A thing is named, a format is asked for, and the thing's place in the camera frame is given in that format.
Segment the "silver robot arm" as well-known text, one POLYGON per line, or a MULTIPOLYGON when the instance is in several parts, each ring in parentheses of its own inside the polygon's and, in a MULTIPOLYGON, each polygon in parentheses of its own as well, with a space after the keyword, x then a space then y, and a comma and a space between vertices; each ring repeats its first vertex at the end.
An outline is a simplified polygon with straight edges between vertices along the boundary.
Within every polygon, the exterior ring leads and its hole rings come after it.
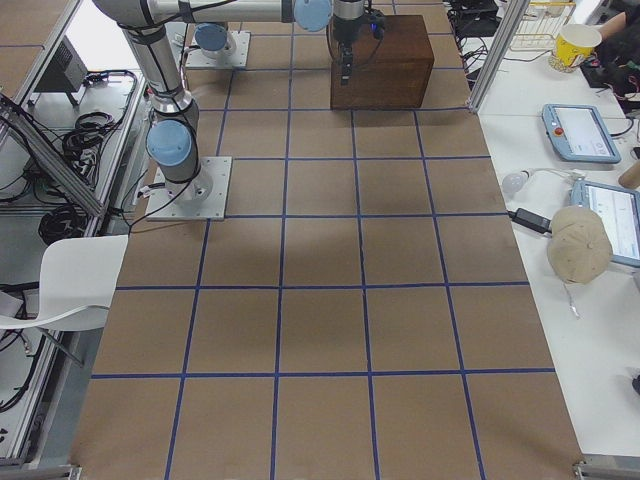
POLYGON ((197 24, 194 30, 194 39, 203 54, 209 58, 231 55, 236 51, 236 42, 232 34, 222 24, 197 24))
POLYGON ((156 118, 176 119, 193 129, 198 107, 184 87, 167 23, 295 22, 307 31, 332 25, 339 47, 350 54, 365 13, 363 1, 97 1, 95 5, 123 31, 153 92, 156 118))

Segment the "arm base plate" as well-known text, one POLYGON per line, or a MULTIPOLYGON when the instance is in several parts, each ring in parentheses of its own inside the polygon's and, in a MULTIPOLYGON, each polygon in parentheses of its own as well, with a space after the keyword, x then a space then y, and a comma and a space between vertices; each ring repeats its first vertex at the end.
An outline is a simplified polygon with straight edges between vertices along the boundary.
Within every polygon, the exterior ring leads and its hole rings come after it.
POLYGON ((166 183, 160 168, 154 182, 163 186, 148 197, 145 215, 151 221, 205 220, 223 221, 232 170, 232 158, 201 157, 200 172, 188 186, 166 183))
POLYGON ((224 31, 207 34, 195 32, 185 60, 187 70, 245 69, 248 60, 251 33, 224 31))

